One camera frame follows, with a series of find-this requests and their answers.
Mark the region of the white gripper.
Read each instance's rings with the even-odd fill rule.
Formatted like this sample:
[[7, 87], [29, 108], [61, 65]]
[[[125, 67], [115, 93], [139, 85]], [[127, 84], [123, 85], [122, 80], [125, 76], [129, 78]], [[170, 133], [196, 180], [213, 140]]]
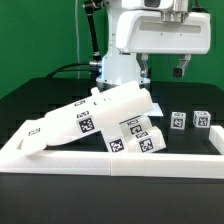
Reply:
[[[178, 59], [173, 76], [181, 78], [191, 61], [190, 54], [210, 49], [211, 26], [207, 13], [189, 13], [183, 23], [163, 22], [158, 11], [127, 11], [117, 25], [116, 47], [123, 53], [185, 54]], [[150, 77], [148, 55], [141, 54], [141, 76]]]

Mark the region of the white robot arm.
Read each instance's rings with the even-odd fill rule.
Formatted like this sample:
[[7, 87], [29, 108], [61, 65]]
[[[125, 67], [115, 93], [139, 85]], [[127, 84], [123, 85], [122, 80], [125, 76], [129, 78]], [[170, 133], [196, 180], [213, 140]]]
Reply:
[[173, 76], [182, 77], [194, 54], [210, 49], [210, 14], [190, 9], [189, 0], [101, 0], [108, 14], [108, 51], [100, 85], [150, 83], [151, 54], [177, 55]]

